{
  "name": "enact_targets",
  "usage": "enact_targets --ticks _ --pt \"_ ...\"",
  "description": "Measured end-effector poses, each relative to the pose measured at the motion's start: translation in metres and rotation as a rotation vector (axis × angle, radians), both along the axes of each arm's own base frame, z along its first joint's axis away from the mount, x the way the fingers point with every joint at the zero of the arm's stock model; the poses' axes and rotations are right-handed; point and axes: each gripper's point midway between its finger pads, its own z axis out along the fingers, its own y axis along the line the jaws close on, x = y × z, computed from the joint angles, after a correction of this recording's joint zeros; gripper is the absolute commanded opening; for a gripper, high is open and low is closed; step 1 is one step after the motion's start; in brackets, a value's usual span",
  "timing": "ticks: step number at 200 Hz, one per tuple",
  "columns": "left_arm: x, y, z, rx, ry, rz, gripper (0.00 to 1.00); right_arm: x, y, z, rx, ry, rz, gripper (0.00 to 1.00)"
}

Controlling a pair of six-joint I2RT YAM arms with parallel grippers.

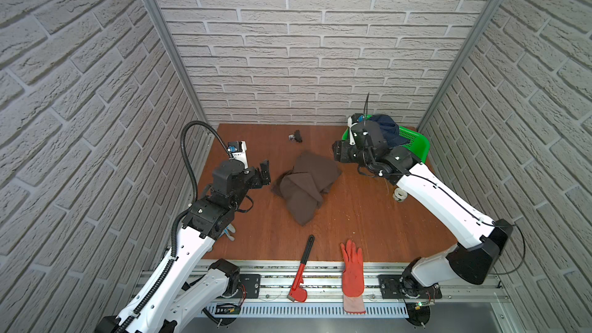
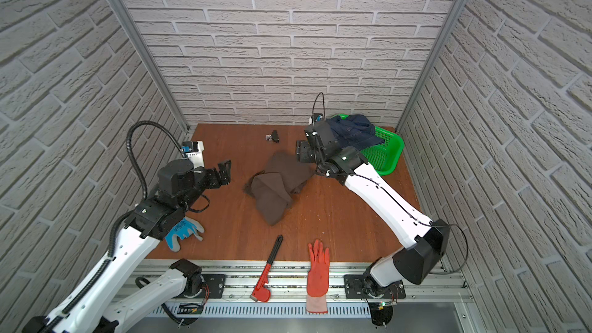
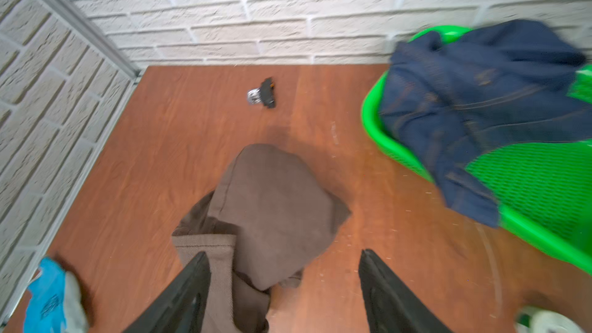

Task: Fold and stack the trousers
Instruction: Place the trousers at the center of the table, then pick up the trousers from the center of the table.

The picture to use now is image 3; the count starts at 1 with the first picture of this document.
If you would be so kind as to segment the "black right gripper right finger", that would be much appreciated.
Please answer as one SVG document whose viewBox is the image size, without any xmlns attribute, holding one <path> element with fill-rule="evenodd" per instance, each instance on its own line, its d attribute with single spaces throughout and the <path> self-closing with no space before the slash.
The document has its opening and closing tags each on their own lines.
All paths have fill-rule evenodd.
<svg viewBox="0 0 592 333">
<path fill-rule="evenodd" d="M 362 251 L 359 278 L 371 332 L 451 332 L 371 249 Z"/>
</svg>

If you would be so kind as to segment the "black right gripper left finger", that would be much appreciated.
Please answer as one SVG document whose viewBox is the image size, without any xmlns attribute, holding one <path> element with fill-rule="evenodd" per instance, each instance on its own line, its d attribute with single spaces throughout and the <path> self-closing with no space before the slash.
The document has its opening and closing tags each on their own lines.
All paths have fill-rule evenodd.
<svg viewBox="0 0 592 333">
<path fill-rule="evenodd" d="M 124 332 L 200 332 L 210 283 L 208 256 L 201 251 Z"/>
</svg>

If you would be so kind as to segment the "brown trousers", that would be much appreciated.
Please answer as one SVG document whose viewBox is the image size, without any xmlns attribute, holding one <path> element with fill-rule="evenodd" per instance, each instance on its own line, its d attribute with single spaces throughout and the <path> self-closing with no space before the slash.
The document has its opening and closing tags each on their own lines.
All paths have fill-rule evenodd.
<svg viewBox="0 0 592 333">
<path fill-rule="evenodd" d="M 300 157 L 268 144 L 246 146 L 172 234 L 183 263 L 208 256 L 203 331 L 268 331 L 270 289 L 299 286 L 349 216 Z"/>
</svg>

